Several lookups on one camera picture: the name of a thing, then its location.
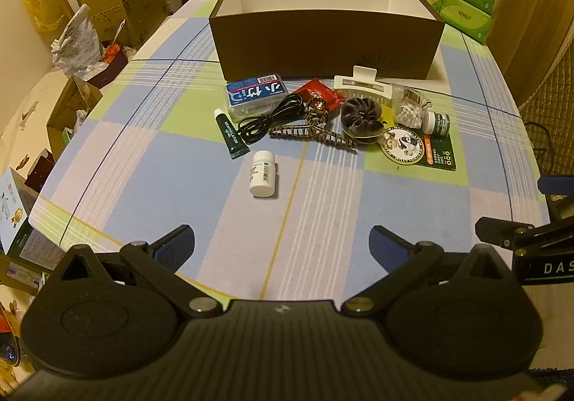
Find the Mentholatum lip salve card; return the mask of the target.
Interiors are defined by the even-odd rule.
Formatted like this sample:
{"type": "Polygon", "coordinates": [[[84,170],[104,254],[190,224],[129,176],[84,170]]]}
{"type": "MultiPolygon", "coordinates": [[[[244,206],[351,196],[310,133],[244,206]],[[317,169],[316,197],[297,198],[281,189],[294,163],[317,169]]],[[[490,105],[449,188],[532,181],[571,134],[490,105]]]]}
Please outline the Mentholatum lip salve card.
{"type": "Polygon", "coordinates": [[[401,124],[389,126],[377,144],[382,153],[396,164],[454,172],[456,160],[450,131],[450,116],[425,110],[419,129],[401,124]]]}

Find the white pill bottle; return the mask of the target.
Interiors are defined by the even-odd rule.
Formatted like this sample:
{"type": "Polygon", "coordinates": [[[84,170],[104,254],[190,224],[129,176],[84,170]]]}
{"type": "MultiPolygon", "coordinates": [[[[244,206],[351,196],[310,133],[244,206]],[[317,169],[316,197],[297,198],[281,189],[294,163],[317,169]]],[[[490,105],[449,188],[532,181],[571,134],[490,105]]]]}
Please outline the white pill bottle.
{"type": "Polygon", "coordinates": [[[268,150],[257,151],[253,156],[249,179],[249,192],[256,198],[268,198],[275,191],[275,156],[268,150]]]}

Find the brown velvet scrunchie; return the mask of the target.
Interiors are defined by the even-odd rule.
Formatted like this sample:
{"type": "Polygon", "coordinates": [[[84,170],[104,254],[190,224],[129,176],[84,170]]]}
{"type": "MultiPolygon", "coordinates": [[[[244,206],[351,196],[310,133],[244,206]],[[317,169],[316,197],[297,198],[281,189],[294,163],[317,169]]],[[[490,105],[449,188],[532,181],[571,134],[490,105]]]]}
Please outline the brown velvet scrunchie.
{"type": "Polygon", "coordinates": [[[381,105],[370,98],[347,99],[340,109],[340,122],[346,136],[357,143],[376,143],[384,132],[381,105]]]}

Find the cotton swab bag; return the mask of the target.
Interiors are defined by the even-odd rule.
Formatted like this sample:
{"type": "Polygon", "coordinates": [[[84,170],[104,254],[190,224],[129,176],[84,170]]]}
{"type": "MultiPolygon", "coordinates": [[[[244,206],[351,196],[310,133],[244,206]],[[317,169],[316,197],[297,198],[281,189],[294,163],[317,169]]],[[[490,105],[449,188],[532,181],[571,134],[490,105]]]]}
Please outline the cotton swab bag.
{"type": "Polygon", "coordinates": [[[410,129],[420,129],[423,114],[432,103],[417,89],[393,85],[391,106],[395,123],[410,129]]]}

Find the leopard print hair clip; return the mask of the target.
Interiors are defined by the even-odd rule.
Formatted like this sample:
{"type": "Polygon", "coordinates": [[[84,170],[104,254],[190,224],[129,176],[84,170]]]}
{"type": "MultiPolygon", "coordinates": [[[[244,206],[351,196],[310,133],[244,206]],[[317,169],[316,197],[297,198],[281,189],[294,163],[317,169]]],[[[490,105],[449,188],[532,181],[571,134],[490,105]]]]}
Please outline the leopard print hair clip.
{"type": "Polygon", "coordinates": [[[329,110],[327,103],[320,97],[312,97],[306,103],[305,122],[302,124],[284,124],[273,127],[268,135],[272,139],[314,140],[335,148],[354,150],[356,143],[346,135],[328,128],[329,110]]]}

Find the red snack packet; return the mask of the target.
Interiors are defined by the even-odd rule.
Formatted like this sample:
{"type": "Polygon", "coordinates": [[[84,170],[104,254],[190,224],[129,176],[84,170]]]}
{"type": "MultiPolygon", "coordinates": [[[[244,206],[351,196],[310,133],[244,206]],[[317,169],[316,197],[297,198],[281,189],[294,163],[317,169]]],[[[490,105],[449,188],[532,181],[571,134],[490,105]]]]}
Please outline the red snack packet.
{"type": "Polygon", "coordinates": [[[322,99],[329,112],[334,111],[345,100],[345,97],[322,83],[318,78],[306,82],[294,92],[294,95],[300,96],[306,103],[312,98],[322,99]]]}

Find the white hair claw clip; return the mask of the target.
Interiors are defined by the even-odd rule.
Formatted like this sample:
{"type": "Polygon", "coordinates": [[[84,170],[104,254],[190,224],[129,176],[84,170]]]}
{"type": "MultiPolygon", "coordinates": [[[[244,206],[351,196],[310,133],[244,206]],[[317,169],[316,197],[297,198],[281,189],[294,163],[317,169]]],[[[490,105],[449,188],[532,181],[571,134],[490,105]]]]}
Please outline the white hair claw clip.
{"type": "Polygon", "coordinates": [[[336,75],[333,88],[345,99],[368,98],[381,106],[391,106],[392,86],[376,80],[377,71],[370,67],[353,66],[350,76],[336,75]]]}

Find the blue floss pick box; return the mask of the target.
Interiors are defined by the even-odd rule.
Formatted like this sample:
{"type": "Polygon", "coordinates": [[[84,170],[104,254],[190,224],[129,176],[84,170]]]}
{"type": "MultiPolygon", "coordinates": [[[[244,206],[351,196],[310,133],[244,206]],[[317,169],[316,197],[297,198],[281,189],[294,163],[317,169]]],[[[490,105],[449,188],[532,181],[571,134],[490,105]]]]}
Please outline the blue floss pick box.
{"type": "Polygon", "coordinates": [[[228,83],[228,114],[234,122],[272,110],[289,94],[275,73],[228,83]]]}

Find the checkered tablecloth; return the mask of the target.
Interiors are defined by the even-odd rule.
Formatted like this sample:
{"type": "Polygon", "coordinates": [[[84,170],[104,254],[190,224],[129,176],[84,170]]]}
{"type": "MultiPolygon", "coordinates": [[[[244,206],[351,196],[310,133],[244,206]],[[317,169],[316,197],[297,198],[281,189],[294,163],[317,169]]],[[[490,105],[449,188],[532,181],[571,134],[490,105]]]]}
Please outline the checkered tablecloth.
{"type": "Polygon", "coordinates": [[[275,194],[250,194],[213,113],[226,84],[210,35],[214,0],[189,0],[137,53],[56,162],[30,215],[62,248],[153,242],[181,224],[196,248],[184,279],[221,299],[343,301],[380,279],[368,236],[467,251],[483,216],[535,226],[549,213],[522,118],[489,50],[445,28],[415,86],[451,118],[453,171],[402,166],[377,145],[347,152],[262,139],[275,194]]]}

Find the open small cardboard box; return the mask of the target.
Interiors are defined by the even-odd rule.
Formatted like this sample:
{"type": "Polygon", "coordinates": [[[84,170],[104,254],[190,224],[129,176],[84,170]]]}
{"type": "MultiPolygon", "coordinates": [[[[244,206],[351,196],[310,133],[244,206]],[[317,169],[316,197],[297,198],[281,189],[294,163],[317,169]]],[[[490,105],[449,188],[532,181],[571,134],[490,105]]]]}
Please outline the open small cardboard box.
{"type": "Polygon", "coordinates": [[[100,89],[79,77],[68,78],[46,125],[50,149],[56,161],[65,148],[63,130],[74,128],[78,110],[90,113],[100,99],[102,99],[100,89]]]}

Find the dark tray with items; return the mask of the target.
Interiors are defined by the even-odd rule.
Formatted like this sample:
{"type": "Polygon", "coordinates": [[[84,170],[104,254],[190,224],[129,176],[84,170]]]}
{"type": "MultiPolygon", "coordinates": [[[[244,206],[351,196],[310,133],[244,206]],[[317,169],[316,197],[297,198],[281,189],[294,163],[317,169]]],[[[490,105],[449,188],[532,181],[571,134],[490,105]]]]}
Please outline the dark tray with items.
{"type": "Polygon", "coordinates": [[[95,75],[88,79],[90,85],[101,89],[110,84],[120,74],[128,63],[126,51],[119,42],[120,34],[127,24],[123,19],[118,26],[113,40],[104,48],[103,57],[100,61],[103,64],[101,69],[96,69],[95,75]]]}

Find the white crumpled plastic bag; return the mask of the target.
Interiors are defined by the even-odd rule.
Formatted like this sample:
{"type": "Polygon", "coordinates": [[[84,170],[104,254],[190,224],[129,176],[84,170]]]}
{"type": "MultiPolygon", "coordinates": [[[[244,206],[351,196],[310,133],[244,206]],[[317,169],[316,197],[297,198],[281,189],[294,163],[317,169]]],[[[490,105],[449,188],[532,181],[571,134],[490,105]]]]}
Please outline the white crumpled plastic bag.
{"type": "Polygon", "coordinates": [[[89,80],[106,68],[103,48],[90,20],[90,8],[83,4],[67,23],[59,38],[51,44],[52,63],[66,77],[89,80]]]}

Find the brown cardboard storage box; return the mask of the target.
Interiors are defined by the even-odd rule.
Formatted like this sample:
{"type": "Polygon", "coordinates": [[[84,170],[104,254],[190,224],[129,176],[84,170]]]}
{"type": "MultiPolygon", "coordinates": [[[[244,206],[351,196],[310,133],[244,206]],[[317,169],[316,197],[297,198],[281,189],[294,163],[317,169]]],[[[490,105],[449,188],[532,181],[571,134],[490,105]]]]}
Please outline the brown cardboard storage box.
{"type": "Polygon", "coordinates": [[[426,0],[218,0],[209,24],[224,78],[424,79],[444,20],[426,0]]]}

